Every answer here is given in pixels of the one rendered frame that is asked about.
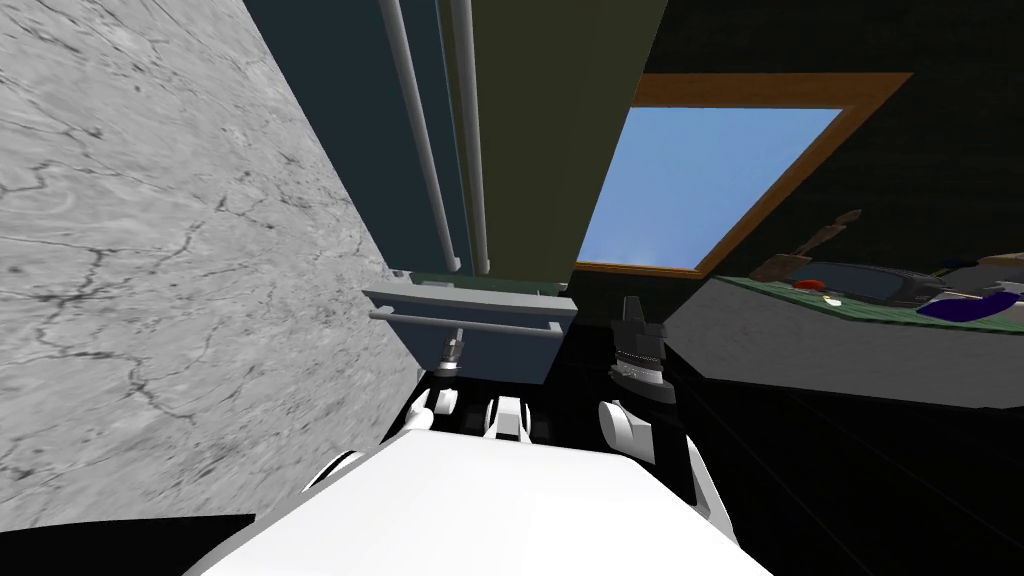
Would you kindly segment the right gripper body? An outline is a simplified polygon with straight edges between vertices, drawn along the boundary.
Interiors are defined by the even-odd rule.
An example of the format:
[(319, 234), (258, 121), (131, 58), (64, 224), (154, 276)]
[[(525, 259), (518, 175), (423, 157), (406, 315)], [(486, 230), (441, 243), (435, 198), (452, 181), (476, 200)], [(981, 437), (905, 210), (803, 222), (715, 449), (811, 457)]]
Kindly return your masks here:
[(640, 321), (611, 323), (616, 352), (638, 357), (665, 357), (667, 330), (663, 324)]

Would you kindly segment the blue-grey drawer front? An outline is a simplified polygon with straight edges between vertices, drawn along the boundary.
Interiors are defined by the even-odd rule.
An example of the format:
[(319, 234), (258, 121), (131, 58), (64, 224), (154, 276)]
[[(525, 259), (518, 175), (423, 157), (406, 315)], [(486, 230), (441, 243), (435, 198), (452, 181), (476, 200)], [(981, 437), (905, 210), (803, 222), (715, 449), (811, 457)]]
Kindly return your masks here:
[[(372, 311), (546, 329), (558, 322), (564, 337), (577, 305), (562, 296), (562, 283), (531, 282), (415, 272), (406, 281), (381, 281), (364, 289)], [(425, 371), (434, 371), (445, 339), (455, 330), (386, 322)], [(563, 338), (463, 330), (457, 376), (541, 385)]]

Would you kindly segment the dark fridge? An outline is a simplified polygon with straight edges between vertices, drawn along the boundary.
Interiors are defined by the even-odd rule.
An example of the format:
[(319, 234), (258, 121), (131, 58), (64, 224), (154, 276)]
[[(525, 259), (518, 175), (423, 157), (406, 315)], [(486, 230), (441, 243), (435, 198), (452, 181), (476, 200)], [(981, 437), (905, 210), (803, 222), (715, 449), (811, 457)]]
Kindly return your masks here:
[(426, 370), (543, 383), (667, 0), (242, 1), (409, 277), (366, 290), (372, 317)]

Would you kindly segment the wood-framed window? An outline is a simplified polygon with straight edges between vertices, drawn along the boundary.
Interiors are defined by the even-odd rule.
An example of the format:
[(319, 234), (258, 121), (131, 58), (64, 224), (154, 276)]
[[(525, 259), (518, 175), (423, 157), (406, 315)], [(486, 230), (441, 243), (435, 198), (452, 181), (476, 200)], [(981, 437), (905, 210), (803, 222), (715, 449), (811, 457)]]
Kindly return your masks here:
[(707, 276), (908, 79), (643, 75), (575, 268)]

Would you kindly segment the grey kitchen counter with sink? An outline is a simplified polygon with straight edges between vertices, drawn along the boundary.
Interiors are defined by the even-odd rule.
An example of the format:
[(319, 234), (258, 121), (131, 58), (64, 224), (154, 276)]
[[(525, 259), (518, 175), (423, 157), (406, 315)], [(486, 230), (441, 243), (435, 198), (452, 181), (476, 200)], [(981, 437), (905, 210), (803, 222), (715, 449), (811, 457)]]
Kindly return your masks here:
[(852, 210), (668, 320), (701, 376), (965, 408), (1024, 407), (1024, 251), (932, 274), (814, 260)]

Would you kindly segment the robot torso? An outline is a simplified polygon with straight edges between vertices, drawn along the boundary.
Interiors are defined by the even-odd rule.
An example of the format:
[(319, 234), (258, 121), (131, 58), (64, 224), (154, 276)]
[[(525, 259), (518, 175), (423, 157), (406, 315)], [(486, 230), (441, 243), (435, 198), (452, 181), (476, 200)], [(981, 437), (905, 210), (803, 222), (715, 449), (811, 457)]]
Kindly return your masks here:
[(642, 462), (532, 443), (514, 397), (484, 421), (399, 431), (184, 576), (771, 576)]

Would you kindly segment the olive fridge door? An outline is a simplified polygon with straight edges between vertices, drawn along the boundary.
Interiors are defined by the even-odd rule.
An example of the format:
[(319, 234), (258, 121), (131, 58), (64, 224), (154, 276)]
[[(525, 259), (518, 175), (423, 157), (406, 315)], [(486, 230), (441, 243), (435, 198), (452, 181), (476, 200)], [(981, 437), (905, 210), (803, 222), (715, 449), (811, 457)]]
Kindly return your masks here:
[(439, 0), (484, 276), (573, 272), (668, 0)]

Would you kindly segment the dark blue fridge door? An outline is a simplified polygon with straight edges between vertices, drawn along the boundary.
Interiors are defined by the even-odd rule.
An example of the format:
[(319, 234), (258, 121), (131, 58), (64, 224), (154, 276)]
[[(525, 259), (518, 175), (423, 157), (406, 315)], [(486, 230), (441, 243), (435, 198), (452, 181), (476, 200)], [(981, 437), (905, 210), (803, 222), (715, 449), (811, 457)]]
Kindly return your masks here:
[[(474, 272), (438, 0), (399, 0), (462, 276)], [(388, 268), (449, 273), (377, 0), (243, 0)]]

